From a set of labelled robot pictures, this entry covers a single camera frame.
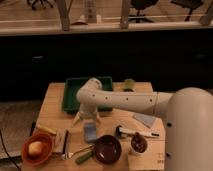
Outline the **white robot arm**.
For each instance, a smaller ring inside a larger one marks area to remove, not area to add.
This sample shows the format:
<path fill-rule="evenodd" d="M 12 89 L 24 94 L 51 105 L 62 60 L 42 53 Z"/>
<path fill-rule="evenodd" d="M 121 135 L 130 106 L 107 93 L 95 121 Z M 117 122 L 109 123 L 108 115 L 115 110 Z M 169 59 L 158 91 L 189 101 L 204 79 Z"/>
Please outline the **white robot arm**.
<path fill-rule="evenodd" d="M 164 118 L 165 171 L 213 171 L 213 94 L 195 87 L 174 93 L 105 91 L 91 78 L 76 99 L 82 116 L 103 106 Z"/>

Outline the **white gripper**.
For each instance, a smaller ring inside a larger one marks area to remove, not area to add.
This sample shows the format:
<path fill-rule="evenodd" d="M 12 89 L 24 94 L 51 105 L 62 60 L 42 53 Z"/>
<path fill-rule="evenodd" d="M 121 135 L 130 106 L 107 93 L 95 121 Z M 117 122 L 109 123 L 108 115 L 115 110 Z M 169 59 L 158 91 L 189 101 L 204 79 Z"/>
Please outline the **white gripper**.
<path fill-rule="evenodd" d="M 101 124 L 101 118 L 98 113 L 98 109 L 94 105 L 89 105 L 89 104 L 80 104 L 79 107 L 79 112 L 77 112 L 73 124 L 78 123 L 82 119 L 93 119 L 96 120 L 97 123 Z"/>

